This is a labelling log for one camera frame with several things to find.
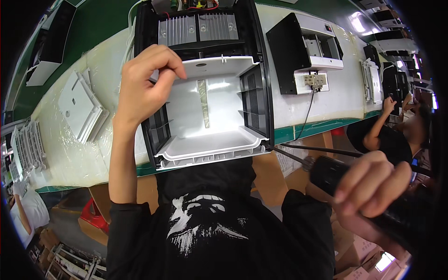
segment workbench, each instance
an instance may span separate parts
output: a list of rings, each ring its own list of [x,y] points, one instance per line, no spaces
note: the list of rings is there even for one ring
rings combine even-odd
[[[266,33],[290,12],[297,10],[256,4],[263,33]],[[374,116],[381,105],[366,104],[360,60],[365,60],[366,43],[352,32],[333,24],[344,53],[344,69],[327,74],[330,90],[315,94],[302,137],[341,127],[365,117]],[[128,30],[124,29],[83,54],[51,85],[31,114],[39,119],[48,169],[33,173],[30,185],[39,192],[89,187],[108,181],[112,147],[112,117],[118,105],[121,60],[126,49]],[[275,144],[298,137],[310,106],[311,95],[280,95],[275,65],[265,36],[274,107]],[[94,143],[76,141],[59,111],[57,101],[69,75],[90,68],[93,92],[110,111]],[[136,133],[135,159],[139,176],[155,173],[148,155],[141,128]]]

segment black plastic housing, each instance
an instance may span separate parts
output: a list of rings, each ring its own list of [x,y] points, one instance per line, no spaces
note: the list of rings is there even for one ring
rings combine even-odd
[[[238,0],[231,8],[214,10],[190,9],[169,13],[170,17],[203,14],[233,14],[238,27],[238,40],[212,40],[170,46],[182,60],[206,57],[251,56],[259,64],[240,76],[241,96],[245,126],[269,138],[267,144],[274,143],[274,117],[272,108],[269,67],[265,58],[266,47],[258,13],[253,0]],[[165,13],[157,14],[150,1],[142,2],[137,9],[134,55],[159,41],[159,21],[168,18]],[[151,165],[160,167],[161,158],[156,155],[170,139],[166,105],[142,122],[143,136]]]

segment person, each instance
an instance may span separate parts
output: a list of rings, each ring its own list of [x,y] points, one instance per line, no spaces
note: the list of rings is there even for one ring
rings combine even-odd
[[[421,149],[429,147],[429,127],[431,113],[429,108],[420,106],[418,114],[394,129],[384,125],[394,109],[396,101],[391,97],[384,100],[383,113],[353,124],[347,128],[347,137],[353,147],[361,153],[380,150],[390,162],[412,163],[413,157]]]
[[[148,81],[159,69],[155,85]],[[332,207],[340,224],[397,258],[406,251],[365,217],[381,214],[408,186],[411,169],[381,151],[357,159],[335,198],[320,202],[290,190],[280,221],[250,196],[252,158],[157,174],[159,208],[137,204],[134,138],[165,102],[174,79],[186,79],[179,56],[151,45],[123,67],[109,173],[107,278],[332,279]]]
[[[38,194],[34,190],[20,190],[19,184],[13,184],[13,197],[9,202],[11,220],[17,235],[26,248],[33,239],[37,228],[47,225],[50,221],[49,210],[66,198],[73,190]]]

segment shirt sleeve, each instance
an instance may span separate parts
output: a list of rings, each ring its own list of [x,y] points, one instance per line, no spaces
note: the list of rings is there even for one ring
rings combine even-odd
[[[107,279],[130,279],[138,257],[137,248],[148,244],[151,212],[149,204],[112,202],[109,225]]]

